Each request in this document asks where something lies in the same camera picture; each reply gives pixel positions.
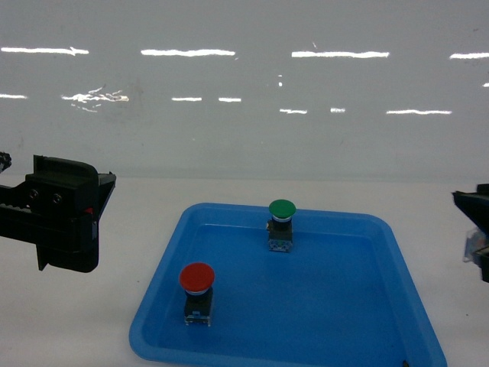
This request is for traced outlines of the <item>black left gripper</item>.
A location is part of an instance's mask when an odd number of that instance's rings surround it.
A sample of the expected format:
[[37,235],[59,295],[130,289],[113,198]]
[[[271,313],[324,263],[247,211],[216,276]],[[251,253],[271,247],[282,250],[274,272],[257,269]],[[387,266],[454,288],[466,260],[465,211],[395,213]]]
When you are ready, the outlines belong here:
[[40,155],[33,167],[24,182],[1,188],[1,235],[35,245],[40,270],[51,265],[93,271],[99,264],[99,221],[115,174]]

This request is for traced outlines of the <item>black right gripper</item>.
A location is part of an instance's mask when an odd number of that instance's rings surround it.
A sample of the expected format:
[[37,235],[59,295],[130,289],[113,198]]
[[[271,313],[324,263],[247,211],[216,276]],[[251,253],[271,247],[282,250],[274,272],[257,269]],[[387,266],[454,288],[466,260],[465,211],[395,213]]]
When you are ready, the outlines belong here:
[[[452,193],[454,204],[464,213],[475,225],[485,233],[488,238],[488,184],[478,184],[476,191],[465,193],[455,191]],[[488,247],[481,251],[481,279],[488,282]]]

